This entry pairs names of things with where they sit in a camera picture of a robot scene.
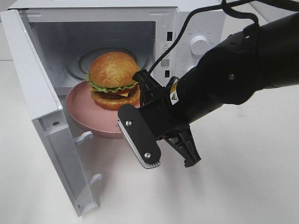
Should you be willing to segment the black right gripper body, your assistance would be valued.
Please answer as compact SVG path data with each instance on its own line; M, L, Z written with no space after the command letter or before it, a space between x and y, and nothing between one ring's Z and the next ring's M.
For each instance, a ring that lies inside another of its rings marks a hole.
M118 117L143 118L157 142L170 130L193 122L194 110L187 91L183 78L172 77L165 87L154 80L153 98L139 108L123 105L118 110Z

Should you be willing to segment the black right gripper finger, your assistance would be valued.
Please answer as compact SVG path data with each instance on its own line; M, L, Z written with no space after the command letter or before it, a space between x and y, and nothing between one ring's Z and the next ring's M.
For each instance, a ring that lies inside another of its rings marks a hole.
M147 72L146 69L136 72L133 79L138 82L140 88L140 106L143 106L153 98L152 91L154 90L154 78Z
M201 160L188 124L170 130L163 139L184 158L186 168L194 166Z

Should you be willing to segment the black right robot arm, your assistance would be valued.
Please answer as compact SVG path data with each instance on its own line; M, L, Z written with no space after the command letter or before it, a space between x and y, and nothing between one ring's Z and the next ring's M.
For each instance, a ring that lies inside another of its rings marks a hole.
M181 78L163 87L146 70L137 72L145 93L139 108L123 105L118 125L140 164L160 164L158 140L165 140L185 160L185 167L200 161L190 124L224 104L240 105L256 91L299 82L299 15L230 35L200 59Z

